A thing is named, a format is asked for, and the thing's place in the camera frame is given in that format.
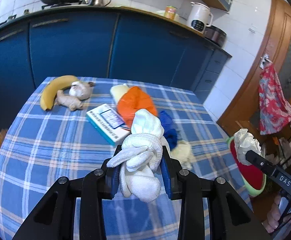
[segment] crumpled tissue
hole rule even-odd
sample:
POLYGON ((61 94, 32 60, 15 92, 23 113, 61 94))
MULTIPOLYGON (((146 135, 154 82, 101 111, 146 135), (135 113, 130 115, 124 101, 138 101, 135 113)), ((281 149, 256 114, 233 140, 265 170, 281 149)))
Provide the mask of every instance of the crumpled tissue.
POLYGON ((245 155, 249 150, 256 152, 258 155, 261 155, 261 147, 257 139, 253 138, 253 135, 247 132, 247 129, 241 128, 237 131, 233 138, 234 138, 234 148, 237 152, 237 159, 243 165, 251 165, 245 159, 245 155))
POLYGON ((170 153, 163 133, 160 120, 149 111, 140 109, 135 113, 131 135, 125 138, 122 150, 107 163, 107 167, 121 164, 119 181, 124 197, 134 194, 148 203, 159 196, 161 184, 153 173, 159 167, 162 146, 166 146, 170 153))

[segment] white towel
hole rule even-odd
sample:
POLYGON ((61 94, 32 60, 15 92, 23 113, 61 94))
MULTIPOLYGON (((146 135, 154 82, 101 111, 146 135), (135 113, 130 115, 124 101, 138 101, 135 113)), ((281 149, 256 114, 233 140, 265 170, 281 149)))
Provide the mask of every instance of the white towel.
POLYGON ((135 113, 131 135, 122 143, 122 150, 111 160, 108 167, 121 165, 120 188, 123 196, 134 194, 146 203, 155 200, 161 190, 160 181, 154 176, 162 158, 162 146, 170 147, 163 137, 160 120, 146 109, 135 113))

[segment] blue plaid tablecloth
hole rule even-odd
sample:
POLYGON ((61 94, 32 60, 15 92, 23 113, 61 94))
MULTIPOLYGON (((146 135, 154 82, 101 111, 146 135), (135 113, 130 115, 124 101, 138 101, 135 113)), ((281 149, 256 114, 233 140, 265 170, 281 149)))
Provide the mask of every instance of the blue plaid tablecloth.
MULTIPOLYGON (((193 172, 214 179, 223 176, 250 204, 248 192, 224 141, 221 128, 211 119, 196 96, 187 90, 142 82, 101 78, 80 78, 96 83, 84 110, 71 112, 54 106, 49 112, 40 108, 40 95, 53 78, 47 78, 31 95, 11 125, 0 150, 0 237, 12 239, 21 223, 49 187, 61 176, 84 177, 100 168, 115 148, 87 121, 87 111, 104 103, 115 107, 110 88, 127 83, 148 93, 158 112, 172 116, 179 139, 189 141, 195 156, 193 172)), ((124 198, 118 190, 113 200, 103 200, 108 239, 177 238, 180 201, 170 201, 162 177, 160 196, 144 203, 132 195, 124 198)), ((77 199, 74 239, 79 239, 77 199)), ((206 238, 209 237, 205 204, 206 238)))

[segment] drawer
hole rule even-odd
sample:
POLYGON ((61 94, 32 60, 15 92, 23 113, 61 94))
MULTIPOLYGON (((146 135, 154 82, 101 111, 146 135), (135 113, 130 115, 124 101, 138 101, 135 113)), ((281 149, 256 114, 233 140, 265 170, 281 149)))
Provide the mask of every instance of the drawer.
POLYGON ((210 59, 210 62, 206 68, 206 70, 214 72, 214 73, 221 73, 221 70, 226 63, 228 57, 227 55, 223 54, 221 51, 216 49, 210 59))
POLYGON ((210 94, 210 91, 195 91, 194 94, 199 99, 199 102, 203 104, 204 101, 207 99, 207 96, 210 94))
POLYGON ((219 74, 210 71, 205 71, 195 91, 210 91, 214 83, 216 82, 218 76, 219 74))

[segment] pan handle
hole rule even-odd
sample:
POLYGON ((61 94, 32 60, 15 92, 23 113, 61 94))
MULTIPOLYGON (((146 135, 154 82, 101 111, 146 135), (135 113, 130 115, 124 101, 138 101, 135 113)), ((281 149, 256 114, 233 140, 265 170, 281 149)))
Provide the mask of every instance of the pan handle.
POLYGON ((36 27, 40 27, 40 26, 44 26, 44 25, 48 25, 48 24, 52 24, 52 23, 68 22, 68 21, 69 21, 69 19, 67 19, 67 18, 54 19, 54 20, 49 20, 49 21, 45 21, 45 22, 40 22, 40 23, 33 24, 32 27, 33 28, 36 28, 36 27))

